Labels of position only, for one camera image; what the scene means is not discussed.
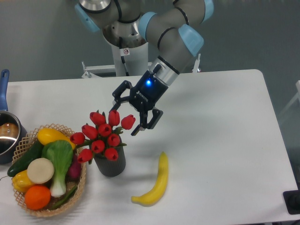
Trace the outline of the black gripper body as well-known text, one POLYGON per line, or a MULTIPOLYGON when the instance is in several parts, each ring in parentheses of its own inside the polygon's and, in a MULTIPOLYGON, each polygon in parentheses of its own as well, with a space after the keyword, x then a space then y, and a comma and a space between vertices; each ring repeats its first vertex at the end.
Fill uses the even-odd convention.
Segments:
POLYGON ((139 113, 140 117, 147 117, 148 111, 155 107, 156 102, 168 89, 168 86, 160 82, 154 73, 146 71, 135 86, 128 81, 130 89, 129 104, 139 113))

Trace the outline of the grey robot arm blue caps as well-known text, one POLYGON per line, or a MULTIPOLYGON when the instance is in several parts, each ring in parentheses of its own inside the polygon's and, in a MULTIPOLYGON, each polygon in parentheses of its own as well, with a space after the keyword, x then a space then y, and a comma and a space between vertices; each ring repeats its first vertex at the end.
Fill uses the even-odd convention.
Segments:
POLYGON ((113 92, 113 108, 128 102, 139 112, 132 135, 153 129, 163 115, 156 102, 204 44, 193 25, 212 16, 213 1, 175 0, 159 15, 142 13, 138 0, 81 0, 75 11, 87 29, 102 31, 117 76, 141 76, 136 85, 124 81, 113 92))

